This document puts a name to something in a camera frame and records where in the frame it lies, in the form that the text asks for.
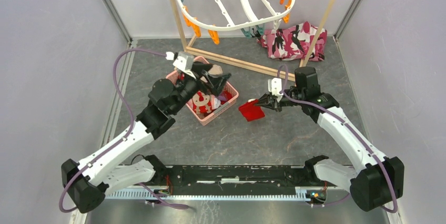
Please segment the plain red sock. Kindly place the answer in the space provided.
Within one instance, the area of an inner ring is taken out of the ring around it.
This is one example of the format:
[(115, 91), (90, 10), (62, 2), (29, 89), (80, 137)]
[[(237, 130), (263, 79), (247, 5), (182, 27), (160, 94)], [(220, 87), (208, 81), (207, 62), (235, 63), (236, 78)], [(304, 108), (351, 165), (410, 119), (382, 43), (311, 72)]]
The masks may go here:
[(257, 106), (257, 100), (241, 105), (238, 110), (246, 121), (251, 122), (265, 117), (265, 113), (260, 106)]

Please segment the white round clip hanger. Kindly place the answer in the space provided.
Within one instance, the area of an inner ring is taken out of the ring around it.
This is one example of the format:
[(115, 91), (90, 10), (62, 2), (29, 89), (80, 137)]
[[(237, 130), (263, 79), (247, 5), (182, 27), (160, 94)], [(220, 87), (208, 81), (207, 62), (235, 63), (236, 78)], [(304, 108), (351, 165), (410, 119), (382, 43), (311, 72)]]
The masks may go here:
[(290, 20), (296, 0), (175, 0), (178, 16), (194, 38), (207, 36), (215, 44), (223, 34), (240, 32), (261, 37)]

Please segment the red sock with white pompom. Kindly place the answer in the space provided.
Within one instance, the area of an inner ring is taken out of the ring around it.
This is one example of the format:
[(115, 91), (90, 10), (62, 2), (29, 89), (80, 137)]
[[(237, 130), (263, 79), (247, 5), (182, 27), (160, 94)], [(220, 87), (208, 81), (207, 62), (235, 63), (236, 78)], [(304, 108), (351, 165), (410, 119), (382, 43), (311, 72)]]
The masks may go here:
[(247, 101), (247, 103), (257, 103), (258, 102), (258, 99), (249, 99), (248, 101)]

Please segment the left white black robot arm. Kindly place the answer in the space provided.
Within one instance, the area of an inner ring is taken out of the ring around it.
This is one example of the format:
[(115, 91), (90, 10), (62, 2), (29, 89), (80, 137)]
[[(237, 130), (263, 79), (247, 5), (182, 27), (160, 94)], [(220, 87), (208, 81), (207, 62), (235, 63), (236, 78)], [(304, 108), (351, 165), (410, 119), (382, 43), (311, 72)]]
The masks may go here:
[(148, 105), (137, 116), (131, 115), (130, 124), (122, 133), (80, 161), (67, 159), (63, 162), (60, 211), (88, 213), (106, 196), (130, 185), (145, 182), (161, 185), (165, 171), (149, 160), (128, 166), (121, 166), (121, 163), (168, 131), (176, 122), (174, 116), (199, 91), (215, 96), (223, 92), (231, 74), (213, 74), (210, 72), (213, 66), (194, 62), (183, 71), (184, 78), (176, 83), (167, 78), (157, 80), (148, 94)]

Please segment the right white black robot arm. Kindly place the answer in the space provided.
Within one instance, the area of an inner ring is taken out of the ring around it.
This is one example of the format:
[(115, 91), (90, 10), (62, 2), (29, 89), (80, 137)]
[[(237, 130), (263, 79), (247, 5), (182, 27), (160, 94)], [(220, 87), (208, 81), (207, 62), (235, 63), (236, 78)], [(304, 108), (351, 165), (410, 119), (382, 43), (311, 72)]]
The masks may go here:
[(363, 211), (378, 207), (389, 213), (399, 210), (403, 195), (405, 166), (395, 156), (389, 157), (375, 147), (351, 122), (338, 101), (321, 91), (315, 68), (295, 70), (295, 85), (285, 88), (286, 80), (268, 80), (268, 92), (254, 101), (254, 106), (277, 112), (300, 106), (320, 128), (327, 132), (351, 161), (347, 167), (320, 155), (309, 159), (304, 180), (310, 186), (326, 181), (349, 193)]

